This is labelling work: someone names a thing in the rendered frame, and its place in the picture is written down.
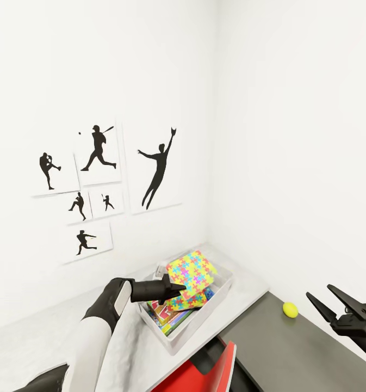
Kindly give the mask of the board game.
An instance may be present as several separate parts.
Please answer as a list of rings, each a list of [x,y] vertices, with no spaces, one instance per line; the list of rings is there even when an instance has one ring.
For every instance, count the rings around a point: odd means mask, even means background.
[[[151,319],[156,323],[156,325],[159,327],[159,329],[164,333],[165,336],[171,333],[189,314],[191,314],[194,311],[195,308],[192,309],[186,309],[180,311],[175,317],[173,317],[168,323],[165,325],[161,326],[159,323],[158,319],[154,316],[151,310],[149,310],[147,313],[151,317]]]
[[[215,293],[208,287],[204,288],[204,294],[205,294],[208,302],[211,299],[211,297],[213,297],[215,295]]]
[[[175,317],[180,311],[168,312],[167,302],[164,305],[158,305],[158,301],[148,301],[147,306],[150,308],[154,316],[158,319],[161,326],[168,323],[173,317]]]

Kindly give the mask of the jigsaw puzzle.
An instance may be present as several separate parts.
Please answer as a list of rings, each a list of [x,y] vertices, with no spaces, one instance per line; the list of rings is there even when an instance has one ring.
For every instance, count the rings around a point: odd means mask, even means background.
[[[185,299],[183,296],[178,296],[166,301],[168,312],[182,311],[186,309],[203,307],[207,303],[207,298],[204,294],[204,290],[196,293],[190,299]]]
[[[190,299],[213,283],[213,278],[207,275],[209,272],[217,275],[217,270],[199,250],[191,251],[166,266],[165,272],[169,274],[171,281],[187,287],[180,291],[185,299]]]

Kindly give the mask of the toy box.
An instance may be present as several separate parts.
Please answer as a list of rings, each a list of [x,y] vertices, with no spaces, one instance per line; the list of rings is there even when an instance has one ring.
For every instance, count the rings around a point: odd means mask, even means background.
[[[164,335],[164,333],[148,315],[147,312],[150,308],[147,306],[147,303],[144,301],[134,302],[134,306],[139,315],[172,356],[174,356],[182,348],[195,331],[198,330],[199,326],[204,323],[206,318],[227,296],[234,274],[214,261],[210,259],[207,260],[217,270],[217,275],[212,274],[212,271],[207,274],[213,278],[213,283],[210,284],[208,288],[210,288],[215,295],[211,297],[209,302],[207,302],[203,307],[195,308],[194,311],[167,336]],[[150,281],[153,279],[153,276],[154,273],[148,275],[141,281]]]

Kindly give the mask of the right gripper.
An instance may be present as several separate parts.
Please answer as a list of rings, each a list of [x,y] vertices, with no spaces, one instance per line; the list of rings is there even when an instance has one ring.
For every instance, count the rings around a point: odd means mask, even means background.
[[[336,334],[351,338],[366,353],[366,306],[332,284],[328,284],[327,288],[352,314],[346,313],[337,319],[337,314],[309,292],[306,293],[308,300],[330,324]]]

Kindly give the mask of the tennis ball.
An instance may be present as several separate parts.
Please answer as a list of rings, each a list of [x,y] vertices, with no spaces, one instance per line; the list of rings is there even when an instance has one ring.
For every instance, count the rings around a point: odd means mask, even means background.
[[[291,303],[291,302],[286,302],[283,305],[283,311],[284,311],[284,313],[287,316],[289,316],[291,318],[295,318],[298,315],[298,308],[297,308],[297,306],[294,303]]]

